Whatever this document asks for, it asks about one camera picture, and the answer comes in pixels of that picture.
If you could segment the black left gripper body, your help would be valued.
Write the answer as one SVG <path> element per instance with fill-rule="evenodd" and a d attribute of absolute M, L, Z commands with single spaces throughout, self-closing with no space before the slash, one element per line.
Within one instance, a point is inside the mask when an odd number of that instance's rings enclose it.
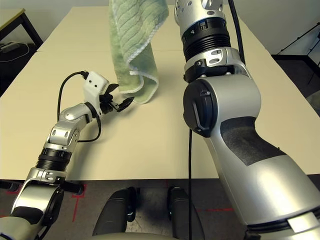
<path fill-rule="evenodd" d="M 120 106 L 113 101 L 113 96 L 108 92 L 99 95 L 99 106 L 103 114 L 110 113 L 113 110 L 118 112 L 120 109 Z"/>

